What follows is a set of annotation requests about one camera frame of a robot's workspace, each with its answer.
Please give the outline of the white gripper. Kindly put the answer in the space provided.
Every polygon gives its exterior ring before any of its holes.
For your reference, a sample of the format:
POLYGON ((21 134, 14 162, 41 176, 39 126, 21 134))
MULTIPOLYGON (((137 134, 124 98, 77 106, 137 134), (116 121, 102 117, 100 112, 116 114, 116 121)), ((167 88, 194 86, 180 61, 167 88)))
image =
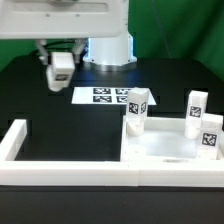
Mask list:
POLYGON ((0 39, 37 39, 39 59, 48 64, 44 39, 75 40, 74 61, 89 37, 113 37, 125 30, 128 0, 0 0, 0 39))

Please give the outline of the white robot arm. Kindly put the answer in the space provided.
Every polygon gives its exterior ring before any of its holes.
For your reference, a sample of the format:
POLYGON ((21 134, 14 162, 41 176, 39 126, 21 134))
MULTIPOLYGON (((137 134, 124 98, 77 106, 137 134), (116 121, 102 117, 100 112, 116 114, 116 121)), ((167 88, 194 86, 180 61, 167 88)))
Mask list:
POLYGON ((44 63, 47 40, 75 39, 76 60, 119 71, 136 62, 128 16, 129 0, 0 0, 0 39, 33 39, 44 63))

